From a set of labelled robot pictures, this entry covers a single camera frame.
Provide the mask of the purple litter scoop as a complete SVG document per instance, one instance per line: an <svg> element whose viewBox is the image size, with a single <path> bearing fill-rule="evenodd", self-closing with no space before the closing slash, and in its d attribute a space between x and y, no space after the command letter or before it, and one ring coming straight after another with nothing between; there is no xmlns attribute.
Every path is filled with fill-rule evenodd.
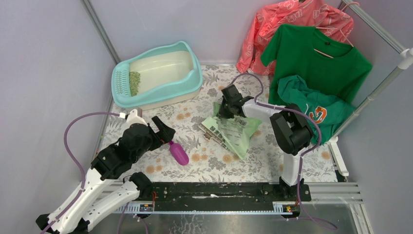
<svg viewBox="0 0 413 234"><path fill-rule="evenodd" d="M170 141L169 142L169 151L171 155L174 157L174 159L180 164L180 165L188 165L189 163L189 157L181 144Z"/></svg>

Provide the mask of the green cat litter bag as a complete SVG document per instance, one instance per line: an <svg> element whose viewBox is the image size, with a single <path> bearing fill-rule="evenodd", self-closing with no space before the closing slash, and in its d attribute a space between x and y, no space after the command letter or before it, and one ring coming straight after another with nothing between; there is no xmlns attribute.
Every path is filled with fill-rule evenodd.
<svg viewBox="0 0 413 234"><path fill-rule="evenodd" d="M262 121L255 118L235 116L226 119L218 117L221 105L213 103L213 116L199 124L207 139L213 139L227 150L244 159L249 150L250 139Z"/></svg>

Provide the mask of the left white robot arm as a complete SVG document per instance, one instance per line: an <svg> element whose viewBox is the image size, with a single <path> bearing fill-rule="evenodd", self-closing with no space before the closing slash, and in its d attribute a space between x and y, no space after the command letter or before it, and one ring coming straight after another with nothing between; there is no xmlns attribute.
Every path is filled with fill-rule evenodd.
<svg viewBox="0 0 413 234"><path fill-rule="evenodd" d="M96 114L89 113L74 119L64 132L66 151L80 170L81 182L55 211L41 214L36 219L43 234L87 234L120 206L135 199L146 200L153 197L152 182L144 173L139 172L132 174L120 189L102 200L97 200L107 187L131 169L146 152L171 143L176 131L157 116L152 118L158 129L157 132L154 131L136 109L128 114L108 112L109 116L124 119L127 128L115 143L97 154L88 170L84 170L69 149L67 134L77 121Z"/></svg>

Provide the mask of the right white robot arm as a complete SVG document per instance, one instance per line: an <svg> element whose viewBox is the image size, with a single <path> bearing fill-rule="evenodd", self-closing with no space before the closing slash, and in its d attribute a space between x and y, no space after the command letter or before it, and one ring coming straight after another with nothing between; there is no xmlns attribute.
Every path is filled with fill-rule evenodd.
<svg viewBox="0 0 413 234"><path fill-rule="evenodd" d="M235 85L222 90L223 100L218 111L221 119L249 117L269 123L279 148L283 151L283 172L276 195L285 201L296 201L303 185L302 154L309 149L313 131L300 108L271 105L251 96L243 97Z"/></svg>

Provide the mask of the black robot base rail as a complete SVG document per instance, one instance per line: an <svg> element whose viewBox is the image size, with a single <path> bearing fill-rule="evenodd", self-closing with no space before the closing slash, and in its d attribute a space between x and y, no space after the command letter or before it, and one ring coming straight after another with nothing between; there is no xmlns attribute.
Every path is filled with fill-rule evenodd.
<svg viewBox="0 0 413 234"><path fill-rule="evenodd" d="M140 211L165 214L286 214L312 200L309 186L278 182L154 182L137 199Z"/></svg>

